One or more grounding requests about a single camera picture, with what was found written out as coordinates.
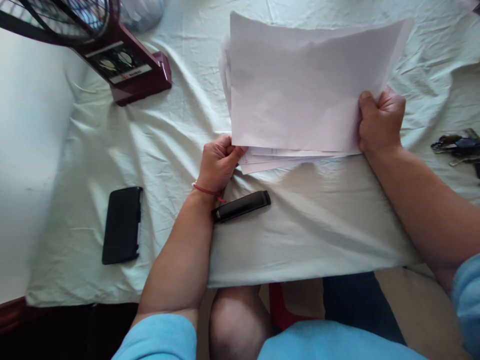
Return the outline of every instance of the blue shirt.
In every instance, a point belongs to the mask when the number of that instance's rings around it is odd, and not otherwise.
[[[480,359],[480,254],[458,269],[451,296],[465,348]],[[114,360],[188,360],[196,358],[197,334],[192,323],[174,314],[147,317],[125,336]],[[263,345],[266,359],[424,359],[412,349],[368,331],[335,321],[302,321]]]

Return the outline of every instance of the smartphone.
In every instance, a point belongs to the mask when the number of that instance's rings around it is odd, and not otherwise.
[[[124,263],[139,256],[142,191],[140,186],[134,186],[110,193],[101,256],[102,264]]]

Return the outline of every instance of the dark pants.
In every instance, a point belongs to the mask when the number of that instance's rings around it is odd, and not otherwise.
[[[373,272],[323,278],[325,319],[406,345]]]

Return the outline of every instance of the hand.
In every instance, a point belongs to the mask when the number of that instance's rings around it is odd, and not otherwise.
[[[214,193],[221,192],[247,150],[247,146],[233,146],[232,137],[228,135],[222,135],[206,144],[203,147],[197,185]]]
[[[381,93],[378,104],[369,91],[358,100],[360,123],[360,151],[366,155],[401,147],[400,128],[405,114],[405,98],[390,87]]]

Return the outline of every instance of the maroon fan stand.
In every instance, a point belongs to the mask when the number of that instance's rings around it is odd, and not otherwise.
[[[71,48],[80,55],[111,88],[113,100],[119,106],[125,106],[150,95],[158,94],[172,87],[172,72],[169,61],[162,52],[150,53],[119,21],[115,13],[110,13],[105,32],[91,43],[75,45]],[[112,74],[105,63],[107,54],[120,49],[119,54],[128,54],[127,59],[134,59],[137,67],[131,66],[128,71]]]

